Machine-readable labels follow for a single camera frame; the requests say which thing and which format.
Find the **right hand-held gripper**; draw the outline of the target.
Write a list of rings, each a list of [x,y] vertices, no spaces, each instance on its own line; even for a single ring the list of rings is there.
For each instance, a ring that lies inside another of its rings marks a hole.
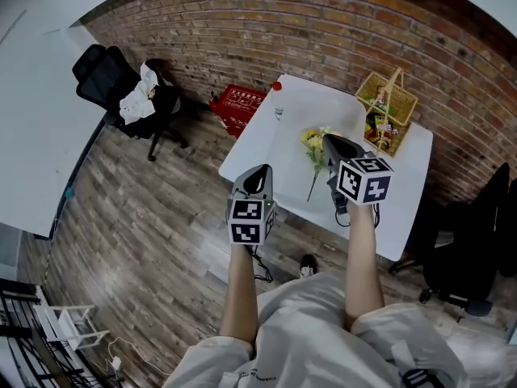
[[[386,199],[394,171],[383,158],[363,158],[361,145],[329,133],[322,138],[322,149],[330,169],[327,185],[338,215],[347,213],[349,202],[374,205]]]

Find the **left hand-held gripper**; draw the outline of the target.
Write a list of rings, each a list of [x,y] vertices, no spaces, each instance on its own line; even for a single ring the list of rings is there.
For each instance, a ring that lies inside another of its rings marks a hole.
[[[275,223],[276,203],[273,194],[273,170],[268,164],[250,168],[239,175],[233,192],[255,198],[227,200],[226,221],[231,244],[263,245]]]

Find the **yellow flowers bunch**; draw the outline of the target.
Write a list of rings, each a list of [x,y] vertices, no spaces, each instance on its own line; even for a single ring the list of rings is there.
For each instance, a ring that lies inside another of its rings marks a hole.
[[[310,159],[313,165],[314,176],[309,190],[307,200],[313,192],[314,185],[317,181],[317,177],[325,166],[325,155],[323,150],[323,137],[326,134],[342,136],[341,133],[334,131],[330,126],[319,127],[315,129],[307,129],[300,135],[301,144],[307,148],[306,156]]]

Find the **person's left forearm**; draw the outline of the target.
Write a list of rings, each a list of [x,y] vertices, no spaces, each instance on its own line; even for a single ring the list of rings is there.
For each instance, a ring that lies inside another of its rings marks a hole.
[[[219,334],[254,345],[258,327],[253,260],[245,246],[232,244],[228,288]]]

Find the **person's right forearm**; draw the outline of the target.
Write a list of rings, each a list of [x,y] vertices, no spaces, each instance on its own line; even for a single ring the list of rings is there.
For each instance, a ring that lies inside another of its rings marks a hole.
[[[385,306],[376,257],[376,235],[371,205],[349,201],[350,232],[345,276],[345,328],[362,315]]]

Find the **red printed box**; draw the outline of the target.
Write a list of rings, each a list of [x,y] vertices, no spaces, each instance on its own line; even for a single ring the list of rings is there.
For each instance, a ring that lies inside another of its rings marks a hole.
[[[230,84],[220,95],[211,92],[209,107],[226,132],[239,138],[266,96],[261,91]]]

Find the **white rectangular table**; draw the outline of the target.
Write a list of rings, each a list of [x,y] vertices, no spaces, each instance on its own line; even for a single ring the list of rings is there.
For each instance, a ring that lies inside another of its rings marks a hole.
[[[362,144],[364,107],[354,95],[309,80],[283,74],[279,81],[280,94],[268,93],[219,173],[234,181],[252,167],[269,164],[279,207],[347,238],[349,218],[335,214],[326,184],[329,171],[314,174],[300,135],[329,127]],[[385,157],[394,174],[387,198],[380,203],[376,252],[386,259],[399,260],[406,246],[427,177],[432,139],[431,131],[412,124],[396,154]]]

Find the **colourful snack packets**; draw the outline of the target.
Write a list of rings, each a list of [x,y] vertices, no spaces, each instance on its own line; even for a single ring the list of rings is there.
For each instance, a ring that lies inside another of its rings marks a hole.
[[[364,137],[371,143],[377,143],[383,148],[391,146],[393,138],[399,134],[398,129],[390,120],[377,113],[370,112],[366,116]]]

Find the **clear bottle with red cap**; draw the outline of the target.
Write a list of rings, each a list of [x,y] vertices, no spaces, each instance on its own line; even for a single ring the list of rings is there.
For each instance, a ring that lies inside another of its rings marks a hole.
[[[285,109],[284,91],[280,81],[273,83],[271,88],[271,99],[273,103],[274,113],[277,120],[282,118]]]

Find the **person's black right shoe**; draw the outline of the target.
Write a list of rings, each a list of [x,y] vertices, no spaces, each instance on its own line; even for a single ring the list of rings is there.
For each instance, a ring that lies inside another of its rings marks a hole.
[[[301,258],[300,278],[307,278],[317,274],[317,259],[312,254],[305,254]]]

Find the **white crumpled cloth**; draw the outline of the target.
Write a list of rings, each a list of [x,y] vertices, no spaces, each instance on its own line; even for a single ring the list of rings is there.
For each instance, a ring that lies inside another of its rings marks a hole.
[[[155,113],[152,99],[159,86],[158,76],[145,63],[141,64],[140,76],[135,89],[120,101],[120,115],[126,125]]]

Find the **black high-back office chair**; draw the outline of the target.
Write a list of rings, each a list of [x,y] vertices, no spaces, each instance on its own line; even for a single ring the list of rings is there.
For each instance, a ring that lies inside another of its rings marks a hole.
[[[389,274],[420,266],[426,283],[422,304],[437,297],[472,316],[488,315],[498,270],[494,246],[509,187],[510,166],[504,163],[469,204],[441,205],[424,196],[406,244],[410,257],[394,263]]]

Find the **person's light grey clothing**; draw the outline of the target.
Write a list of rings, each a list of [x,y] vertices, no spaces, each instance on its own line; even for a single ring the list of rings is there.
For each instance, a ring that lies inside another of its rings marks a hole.
[[[456,354],[413,304],[344,327],[344,279],[323,272],[258,297],[253,344],[214,336],[190,347],[163,388],[469,388]]]

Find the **black mesh office chair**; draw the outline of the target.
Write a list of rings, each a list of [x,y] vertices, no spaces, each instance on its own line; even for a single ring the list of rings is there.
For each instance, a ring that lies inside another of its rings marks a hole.
[[[78,80],[76,94],[105,110],[105,124],[130,138],[151,140],[147,159],[153,162],[156,159],[154,150],[162,135],[167,135],[181,148],[187,148],[187,140],[173,128],[173,122],[208,107],[189,99],[169,78],[163,76],[163,61],[150,59],[143,63],[158,76],[159,86],[152,99],[155,113],[129,125],[120,115],[120,101],[135,89],[141,76],[140,70],[135,71],[130,66],[120,48],[93,44],[80,56],[72,71]]]

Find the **white stool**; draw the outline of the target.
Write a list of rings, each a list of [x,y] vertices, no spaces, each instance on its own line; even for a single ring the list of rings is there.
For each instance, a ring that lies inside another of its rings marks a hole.
[[[33,309],[49,342],[66,342],[74,351],[93,348],[110,331],[98,330],[91,314],[95,305],[86,306],[44,306]]]

